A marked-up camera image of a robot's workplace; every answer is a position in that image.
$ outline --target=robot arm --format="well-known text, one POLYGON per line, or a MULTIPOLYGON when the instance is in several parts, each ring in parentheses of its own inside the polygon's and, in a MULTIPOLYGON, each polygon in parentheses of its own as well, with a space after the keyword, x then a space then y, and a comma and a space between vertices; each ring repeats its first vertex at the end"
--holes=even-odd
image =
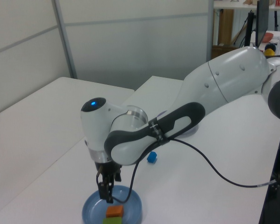
POLYGON ((103 98, 88 101, 81 119, 91 157, 103 176, 103 182, 98 183, 101 198, 112 202, 112 187, 114 179, 120 179, 121 165, 142 159, 147 147, 153 150, 166 144, 217 108, 260 93, 280 118, 280 58, 266 59, 258 49, 246 47, 191 72, 168 111, 149 122, 138 107, 112 105, 103 98))

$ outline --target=orange block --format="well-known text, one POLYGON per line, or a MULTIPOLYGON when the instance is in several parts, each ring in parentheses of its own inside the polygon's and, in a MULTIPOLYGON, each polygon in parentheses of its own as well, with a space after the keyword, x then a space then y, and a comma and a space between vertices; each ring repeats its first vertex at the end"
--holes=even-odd
POLYGON ((123 216, 123 205, 109 206, 106 211, 106 217, 122 217, 123 216))

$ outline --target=green block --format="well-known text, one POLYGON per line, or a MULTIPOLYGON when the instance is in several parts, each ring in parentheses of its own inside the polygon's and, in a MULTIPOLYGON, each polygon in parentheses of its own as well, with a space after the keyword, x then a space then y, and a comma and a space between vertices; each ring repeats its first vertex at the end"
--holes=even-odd
POLYGON ((121 224, 121 217, 104 218, 103 224, 121 224))

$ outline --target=monitor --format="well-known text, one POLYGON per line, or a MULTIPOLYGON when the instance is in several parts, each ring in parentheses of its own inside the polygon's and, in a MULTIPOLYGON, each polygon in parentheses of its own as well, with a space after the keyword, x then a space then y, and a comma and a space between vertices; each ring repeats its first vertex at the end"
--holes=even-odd
POLYGON ((247 17, 247 27, 246 27, 246 36, 245 36, 245 43, 244 46, 250 46, 250 40, 251 40, 251 33, 252 33, 252 27, 253 27, 253 20, 254 20, 254 13, 249 12, 247 17))
POLYGON ((260 46, 269 21, 269 0, 259 0, 256 9, 255 45, 260 46))

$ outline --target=blue plate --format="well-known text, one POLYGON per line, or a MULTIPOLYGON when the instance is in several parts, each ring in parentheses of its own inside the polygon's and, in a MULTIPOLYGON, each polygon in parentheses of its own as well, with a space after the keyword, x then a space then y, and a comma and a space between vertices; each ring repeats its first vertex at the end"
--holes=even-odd
MULTIPOLYGON (((113 188, 112 195, 119 200, 125 200, 129 188, 116 185, 113 188)), ((119 205, 121 203, 114 201, 113 204, 107 203, 99 198, 98 191, 94 192, 85 202, 82 209, 82 219, 85 224, 102 224, 106 218, 106 211, 109 206, 119 205)), ((123 205, 122 224, 140 224, 142 218, 142 203, 139 195, 132 190, 129 200, 123 205)))

